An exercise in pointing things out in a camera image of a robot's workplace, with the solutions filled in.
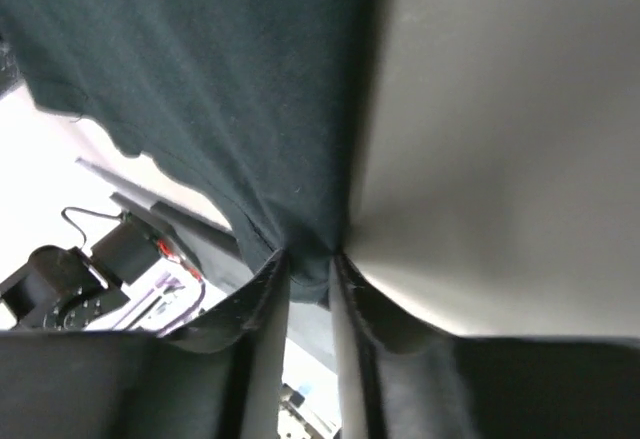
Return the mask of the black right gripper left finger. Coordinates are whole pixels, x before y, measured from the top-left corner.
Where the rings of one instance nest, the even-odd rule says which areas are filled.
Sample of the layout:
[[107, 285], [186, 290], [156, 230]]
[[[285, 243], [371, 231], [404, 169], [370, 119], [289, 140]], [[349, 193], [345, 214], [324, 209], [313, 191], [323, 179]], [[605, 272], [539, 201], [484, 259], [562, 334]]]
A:
[[172, 333], [5, 332], [5, 438], [273, 438], [289, 310], [274, 253]]

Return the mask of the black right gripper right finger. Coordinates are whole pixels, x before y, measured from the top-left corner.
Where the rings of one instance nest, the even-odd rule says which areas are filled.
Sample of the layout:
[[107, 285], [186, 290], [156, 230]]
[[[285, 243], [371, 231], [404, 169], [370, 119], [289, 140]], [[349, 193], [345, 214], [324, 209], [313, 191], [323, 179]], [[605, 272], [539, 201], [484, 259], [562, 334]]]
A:
[[330, 267], [345, 438], [635, 438], [639, 343], [461, 337]]

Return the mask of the black t shirt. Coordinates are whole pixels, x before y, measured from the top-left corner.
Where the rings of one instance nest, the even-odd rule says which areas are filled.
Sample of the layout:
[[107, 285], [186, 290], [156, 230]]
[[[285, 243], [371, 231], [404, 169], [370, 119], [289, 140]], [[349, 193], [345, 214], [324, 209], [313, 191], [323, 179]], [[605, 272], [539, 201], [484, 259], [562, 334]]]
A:
[[245, 263], [324, 300], [342, 246], [377, 0], [1, 0], [35, 103], [96, 120], [211, 200]]

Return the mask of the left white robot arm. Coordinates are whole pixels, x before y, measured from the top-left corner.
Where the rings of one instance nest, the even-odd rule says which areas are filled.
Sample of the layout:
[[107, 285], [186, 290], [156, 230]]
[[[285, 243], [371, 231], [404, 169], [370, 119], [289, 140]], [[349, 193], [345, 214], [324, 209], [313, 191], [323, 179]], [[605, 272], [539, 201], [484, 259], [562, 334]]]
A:
[[[89, 246], [72, 213], [112, 220], [116, 227]], [[81, 330], [110, 313], [125, 319], [171, 285], [162, 271], [168, 261], [185, 257], [176, 230], [144, 211], [67, 207], [61, 216], [81, 234], [82, 244], [41, 246], [1, 283], [3, 331]]]

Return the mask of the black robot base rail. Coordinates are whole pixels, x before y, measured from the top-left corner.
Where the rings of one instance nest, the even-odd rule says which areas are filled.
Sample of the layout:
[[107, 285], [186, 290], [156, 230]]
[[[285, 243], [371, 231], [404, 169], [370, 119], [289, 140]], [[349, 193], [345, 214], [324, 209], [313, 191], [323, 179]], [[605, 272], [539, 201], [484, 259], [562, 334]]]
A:
[[111, 199], [148, 233], [187, 259], [212, 285], [232, 293], [253, 278], [228, 228], [83, 158], [76, 163], [113, 186]]

